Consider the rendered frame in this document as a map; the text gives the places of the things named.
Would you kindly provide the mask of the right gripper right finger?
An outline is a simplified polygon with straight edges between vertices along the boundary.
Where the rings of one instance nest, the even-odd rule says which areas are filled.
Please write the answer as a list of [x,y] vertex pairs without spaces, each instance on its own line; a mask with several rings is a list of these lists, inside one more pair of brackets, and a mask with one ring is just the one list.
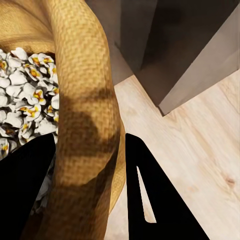
[[[145,142],[131,133],[125,162],[129,240],[210,240]],[[156,223],[145,220],[137,168]]]

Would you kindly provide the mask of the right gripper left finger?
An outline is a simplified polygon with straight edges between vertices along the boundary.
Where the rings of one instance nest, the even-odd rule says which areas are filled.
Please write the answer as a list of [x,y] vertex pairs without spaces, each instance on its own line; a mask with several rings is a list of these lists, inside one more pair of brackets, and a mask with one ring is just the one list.
[[20,240],[55,154],[49,133],[0,160],[0,240]]

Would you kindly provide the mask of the popcorn bag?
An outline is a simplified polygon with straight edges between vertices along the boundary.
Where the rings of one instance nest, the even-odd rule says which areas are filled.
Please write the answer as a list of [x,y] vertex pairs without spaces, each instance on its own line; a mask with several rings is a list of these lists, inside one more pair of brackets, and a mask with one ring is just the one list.
[[59,89],[56,161],[44,214],[19,240],[104,240],[126,174],[126,131],[105,31],[85,0],[0,0],[0,49],[44,53]]

